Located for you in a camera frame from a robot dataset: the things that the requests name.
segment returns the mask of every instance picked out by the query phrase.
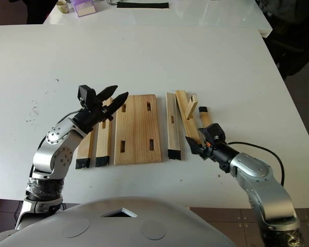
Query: wood grain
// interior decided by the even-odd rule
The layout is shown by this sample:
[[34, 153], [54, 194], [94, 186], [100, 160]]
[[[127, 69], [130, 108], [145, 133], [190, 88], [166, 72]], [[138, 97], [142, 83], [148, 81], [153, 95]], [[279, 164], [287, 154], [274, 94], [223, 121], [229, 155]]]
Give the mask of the wood grain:
[[212, 124], [212, 121], [211, 121], [211, 118], [210, 118], [210, 113], [208, 112], [208, 110], [205, 112], [201, 112], [199, 111], [199, 114], [200, 114], [200, 119], [201, 119], [201, 123], [202, 123], [202, 127], [203, 128], [206, 128], [208, 127], [209, 125]]
[[166, 93], [168, 149], [181, 150], [175, 94]]
[[76, 169], [89, 168], [93, 150], [94, 130], [80, 142], [77, 153]]
[[[110, 105], [112, 98], [103, 101], [103, 105]], [[111, 129], [112, 122], [105, 120], [98, 123], [97, 146], [96, 146], [96, 162], [95, 166], [105, 166], [109, 163], [110, 147], [111, 147]]]
[[114, 164], [156, 162], [162, 162], [156, 96], [128, 96], [116, 112]]
[[201, 144], [201, 140], [198, 134], [197, 126], [194, 121], [193, 115], [191, 115], [190, 119], [186, 117], [186, 110], [188, 107], [188, 99], [186, 97], [186, 93], [184, 90], [175, 91], [177, 103], [179, 105], [182, 122], [185, 129], [185, 135], [194, 139], [198, 144]]
[[192, 94], [187, 104], [187, 108], [185, 111], [186, 119], [190, 119], [193, 117], [193, 112], [198, 104], [198, 98], [196, 94]]

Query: background table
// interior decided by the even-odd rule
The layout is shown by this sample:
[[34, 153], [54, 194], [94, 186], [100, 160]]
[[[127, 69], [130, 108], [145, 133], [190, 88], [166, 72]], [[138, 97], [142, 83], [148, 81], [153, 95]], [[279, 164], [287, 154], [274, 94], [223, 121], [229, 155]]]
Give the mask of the background table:
[[[233, 177], [211, 160], [191, 155], [182, 122], [183, 160], [168, 160], [165, 93], [186, 90], [209, 107], [228, 141], [276, 152], [295, 207], [309, 208], [309, 136], [260, 34], [246, 28], [1, 26], [0, 198], [23, 199], [40, 140], [80, 107], [81, 84], [98, 92], [117, 84], [117, 94], [155, 94], [163, 162], [113, 166], [111, 159], [107, 167], [75, 170], [73, 161], [65, 202], [149, 196], [186, 206], [248, 207]], [[235, 148], [266, 160], [280, 180], [279, 164], [270, 154]]]
[[[128, 0], [162, 3], [165, 0]], [[259, 30], [263, 37], [272, 31], [255, 0], [169, 0], [169, 9], [122, 9], [95, 1], [97, 13], [78, 17], [73, 6], [61, 13], [55, 7], [45, 24], [119, 24], [156, 26], [238, 27]]]

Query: cable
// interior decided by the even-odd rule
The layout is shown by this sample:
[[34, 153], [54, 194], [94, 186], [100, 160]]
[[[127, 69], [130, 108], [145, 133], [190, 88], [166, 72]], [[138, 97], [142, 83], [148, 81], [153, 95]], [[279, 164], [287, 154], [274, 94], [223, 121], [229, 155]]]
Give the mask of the cable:
[[107, 3], [110, 4], [110, 5], [117, 5], [118, 3], [122, 3], [123, 0], [119, 0], [118, 2], [112, 2], [112, 0], [107, 0]]
[[19, 219], [18, 213], [19, 213], [19, 210], [20, 210], [21, 207], [22, 207], [22, 204], [23, 204], [23, 201], [19, 201], [19, 205], [17, 206], [16, 211], [15, 211], [15, 213], [14, 213], [14, 218], [15, 218], [15, 222], [16, 222], [16, 223], [17, 223], [17, 220]]
[[74, 112], [67, 113], [64, 117], [61, 118], [61, 120], [59, 120], [59, 121], [57, 122], [57, 124], [59, 124], [61, 121], [63, 121], [64, 119], [66, 119], [66, 118], [69, 117], [70, 115], [75, 114], [75, 113], [78, 113], [78, 112], [80, 112], [81, 110], [82, 110], [82, 108], [79, 109], [79, 110], [76, 110], [76, 111], [74, 111]]
[[261, 146], [255, 145], [255, 144], [251, 144], [251, 143], [245, 143], [245, 142], [231, 142], [231, 143], [228, 143], [228, 145], [233, 145], [233, 144], [242, 144], [242, 145], [247, 145], [247, 146], [259, 148], [259, 149], [262, 149], [262, 150], [264, 150], [264, 151], [267, 151], [268, 153], [271, 153], [273, 156], [275, 156], [275, 158], [276, 158], [276, 159], [278, 160], [278, 162], [279, 162], [280, 169], [281, 169], [281, 172], [282, 172], [282, 179], [281, 179], [281, 181], [280, 181], [280, 184], [284, 187], [284, 182], [285, 182], [285, 170], [284, 170], [283, 162], [282, 162], [281, 159], [278, 157], [278, 155], [276, 155], [274, 152], [272, 152], [271, 150], [269, 150], [269, 149], [267, 149], [267, 148], [264, 148], [264, 147], [261, 147]]

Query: small box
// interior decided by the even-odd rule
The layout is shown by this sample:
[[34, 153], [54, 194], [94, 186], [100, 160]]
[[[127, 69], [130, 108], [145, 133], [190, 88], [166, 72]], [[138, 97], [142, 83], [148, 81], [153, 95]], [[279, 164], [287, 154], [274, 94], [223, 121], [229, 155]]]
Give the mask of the small box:
[[73, 0], [72, 4], [79, 17], [96, 13], [93, 0]]

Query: wooden slat with black end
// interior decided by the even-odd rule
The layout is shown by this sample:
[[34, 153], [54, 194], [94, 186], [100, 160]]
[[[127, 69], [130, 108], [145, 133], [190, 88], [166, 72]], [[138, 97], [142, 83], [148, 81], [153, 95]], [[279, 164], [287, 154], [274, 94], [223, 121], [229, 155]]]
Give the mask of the wooden slat with black end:
[[89, 168], [92, 157], [94, 130], [80, 142], [76, 160], [76, 169]]
[[[195, 140], [195, 142], [201, 145], [198, 129], [193, 118], [193, 110], [195, 109], [198, 100], [188, 100], [184, 90], [175, 91], [177, 103], [179, 105], [182, 122], [184, 125], [185, 135]], [[191, 149], [192, 154], [197, 154], [196, 150]]]
[[[110, 105], [111, 103], [112, 98], [103, 101], [103, 105]], [[109, 164], [111, 147], [111, 127], [112, 122], [108, 119], [104, 122], [98, 123], [95, 167], [106, 166]]]
[[175, 94], [166, 93], [168, 158], [181, 160], [181, 148]]
[[210, 113], [208, 112], [207, 107], [199, 107], [199, 114], [203, 128], [206, 128], [212, 124]]

